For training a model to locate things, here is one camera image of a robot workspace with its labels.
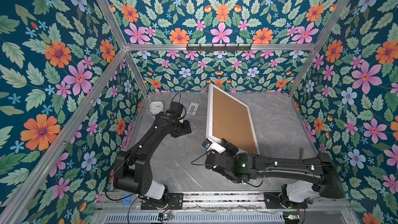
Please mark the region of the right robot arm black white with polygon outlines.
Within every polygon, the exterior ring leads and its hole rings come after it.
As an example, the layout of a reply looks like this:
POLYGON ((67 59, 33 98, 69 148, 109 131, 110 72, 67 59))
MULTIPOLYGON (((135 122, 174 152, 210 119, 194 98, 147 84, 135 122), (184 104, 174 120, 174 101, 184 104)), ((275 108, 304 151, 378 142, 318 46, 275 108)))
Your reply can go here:
POLYGON ((282 186, 281 200, 302 203, 308 198, 344 199, 345 192, 337 168, 328 154, 314 158, 284 159, 240 152, 232 143, 206 139, 205 168, 235 184, 249 184, 265 178, 293 179, 282 186))

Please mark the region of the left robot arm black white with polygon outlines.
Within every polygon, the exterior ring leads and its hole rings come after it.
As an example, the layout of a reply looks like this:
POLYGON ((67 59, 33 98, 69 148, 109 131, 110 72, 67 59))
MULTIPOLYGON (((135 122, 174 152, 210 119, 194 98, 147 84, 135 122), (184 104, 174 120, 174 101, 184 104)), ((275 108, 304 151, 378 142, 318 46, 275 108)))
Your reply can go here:
POLYGON ((155 116, 146 134, 128 151, 120 151, 115 159, 113 187, 154 200, 167 198, 167 187, 153 179, 151 158, 163 139, 191 133, 190 123, 182 111, 167 110, 155 116))

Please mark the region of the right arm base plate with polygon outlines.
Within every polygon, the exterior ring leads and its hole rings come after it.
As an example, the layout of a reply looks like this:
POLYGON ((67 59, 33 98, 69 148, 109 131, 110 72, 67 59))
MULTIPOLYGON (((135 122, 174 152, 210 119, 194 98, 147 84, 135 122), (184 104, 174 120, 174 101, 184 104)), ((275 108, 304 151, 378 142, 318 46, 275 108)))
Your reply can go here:
POLYGON ((286 194, 276 192, 265 192, 264 202, 267 209, 307 209, 308 204, 306 201, 301 203, 296 203, 290 201, 286 194))

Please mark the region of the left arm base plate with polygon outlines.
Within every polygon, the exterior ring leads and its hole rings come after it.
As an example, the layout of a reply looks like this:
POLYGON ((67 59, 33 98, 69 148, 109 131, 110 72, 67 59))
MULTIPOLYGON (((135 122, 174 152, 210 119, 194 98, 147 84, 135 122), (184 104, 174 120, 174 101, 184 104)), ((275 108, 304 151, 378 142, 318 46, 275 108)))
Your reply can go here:
POLYGON ((182 193, 167 193, 160 200, 144 197, 142 199, 141 210, 181 210, 183 205, 182 193))

